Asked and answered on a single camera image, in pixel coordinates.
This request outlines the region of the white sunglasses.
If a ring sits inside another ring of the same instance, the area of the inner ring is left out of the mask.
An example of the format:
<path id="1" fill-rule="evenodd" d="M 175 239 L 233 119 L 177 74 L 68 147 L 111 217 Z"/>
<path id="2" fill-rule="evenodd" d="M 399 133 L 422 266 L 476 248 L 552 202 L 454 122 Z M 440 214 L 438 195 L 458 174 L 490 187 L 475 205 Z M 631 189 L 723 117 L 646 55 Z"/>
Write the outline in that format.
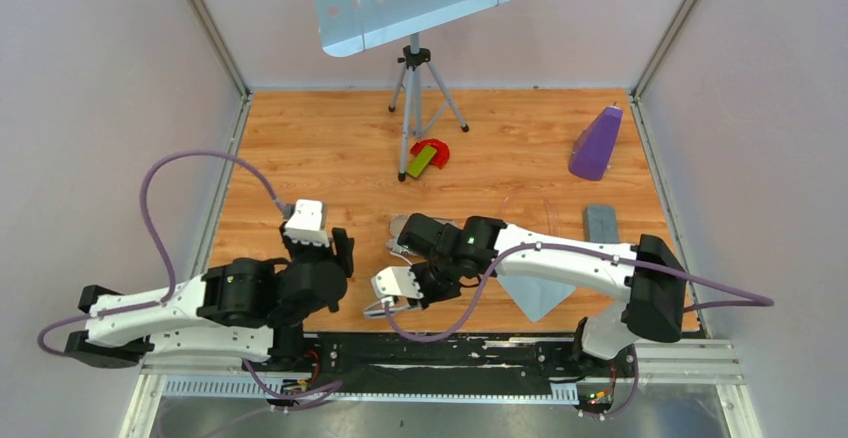
<path id="1" fill-rule="evenodd" d="M 410 266 L 411 269 L 412 269 L 413 262 L 407 256 L 392 253 L 392 252 L 390 253 L 390 255 L 394 256 L 395 258 L 399 258 L 403 261 L 402 265 L 397 265 L 397 266 L 402 266 L 402 267 Z M 385 317 L 385 316 L 388 316 L 388 315 L 392 315 L 392 314 L 395 314 L 395 313 L 398 313 L 398 312 L 419 309 L 420 305 L 422 303 L 422 300 L 400 298 L 395 302 L 394 305 L 389 305 L 389 304 L 381 305 L 379 303 L 377 297 L 376 297 L 376 301 L 374 303 L 372 303 L 371 305 L 368 305 L 363 310 L 363 315 L 367 319 L 376 319 L 376 318 L 381 318 L 381 317 Z"/>

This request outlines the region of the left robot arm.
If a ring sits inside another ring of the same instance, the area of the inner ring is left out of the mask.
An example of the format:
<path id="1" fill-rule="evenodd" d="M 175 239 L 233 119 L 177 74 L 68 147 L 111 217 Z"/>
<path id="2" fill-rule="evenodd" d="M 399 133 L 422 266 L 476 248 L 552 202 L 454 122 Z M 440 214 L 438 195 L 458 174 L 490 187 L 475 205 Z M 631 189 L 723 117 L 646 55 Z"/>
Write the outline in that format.
<path id="1" fill-rule="evenodd" d="M 355 241 L 343 228 L 327 247 L 284 238 L 287 257 L 237 258 L 162 292 L 119 294 L 99 285 L 81 293 L 83 329 L 64 353 L 88 366 L 130 368 L 145 357 L 194 355 L 248 360 L 258 369 L 293 371 L 309 351 L 303 322 L 336 312 L 354 271 Z"/>

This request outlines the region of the striped printed glasses pouch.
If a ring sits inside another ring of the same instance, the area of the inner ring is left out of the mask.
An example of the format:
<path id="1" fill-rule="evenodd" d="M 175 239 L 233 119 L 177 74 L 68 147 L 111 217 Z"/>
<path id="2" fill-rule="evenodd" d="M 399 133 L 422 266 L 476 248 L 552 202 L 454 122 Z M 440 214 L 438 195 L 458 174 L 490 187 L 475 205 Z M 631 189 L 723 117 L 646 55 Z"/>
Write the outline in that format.
<path id="1" fill-rule="evenodd" d="M 414 225 L 424 224 L 426 231 L 459 230 L 458 223 L 448 218 L 433 217 L 423 213 L 396 215 L 390 220 L 388 227 L 389 239 L 386 242 L 386 247 L 390 252 L 404 256 L 428 256 L 434 251 L 435 246 L 439 243 L 439 237 L 435 238 L 434 244 L 401 242 L 401 235 L 410 221 Z"/>

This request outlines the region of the grey glasses case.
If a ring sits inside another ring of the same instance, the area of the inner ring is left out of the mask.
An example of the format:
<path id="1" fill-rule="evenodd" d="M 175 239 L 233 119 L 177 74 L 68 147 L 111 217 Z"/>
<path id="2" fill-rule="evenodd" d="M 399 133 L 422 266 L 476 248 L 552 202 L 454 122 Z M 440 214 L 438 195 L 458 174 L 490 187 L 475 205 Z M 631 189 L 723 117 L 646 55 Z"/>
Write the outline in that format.
<path id="1" fill-rule="evenodd" d="M 583 211 L 584 239 L 600 244 L 621 242 L 615 209 L 610 205 L 590 204 Z"/>

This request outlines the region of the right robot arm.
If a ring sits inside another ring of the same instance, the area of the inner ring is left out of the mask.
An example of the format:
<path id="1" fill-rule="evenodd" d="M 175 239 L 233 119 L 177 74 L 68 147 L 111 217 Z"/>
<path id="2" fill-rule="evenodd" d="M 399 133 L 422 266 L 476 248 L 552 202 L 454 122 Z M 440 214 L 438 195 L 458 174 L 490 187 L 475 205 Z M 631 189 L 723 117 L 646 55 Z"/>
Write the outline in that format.
<path id="1" fill-rule="evenodd" d="M 535 233 L 496 218 L 472 216 L 464 227 L 410 215 L 398 245 L 419 263 L 383 269 L 372 280 L 385 307 L 405 298 L 421 309 L 460 295 L 463 278 L 530 278 L 604 294 L 612 304 L 577 328 L 571 361 L 596 375 L 639 339 L 676 343 L 682 337 L 684 269 L 659 237 L 636 244 L 592 243 Z"/>

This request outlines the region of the blue cleaning cloth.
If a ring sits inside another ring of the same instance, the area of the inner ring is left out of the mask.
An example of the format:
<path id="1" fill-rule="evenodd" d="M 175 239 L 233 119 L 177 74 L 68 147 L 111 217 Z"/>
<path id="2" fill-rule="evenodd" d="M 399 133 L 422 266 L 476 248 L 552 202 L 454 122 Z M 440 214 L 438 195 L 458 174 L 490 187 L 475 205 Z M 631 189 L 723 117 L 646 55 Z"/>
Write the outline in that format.
<path id="1" fill-rule="evenodd" d="M 497 282 L 532 323 L 539 322 L 576 291 L 573 285 L 529 276 L 501 275 Z"/>

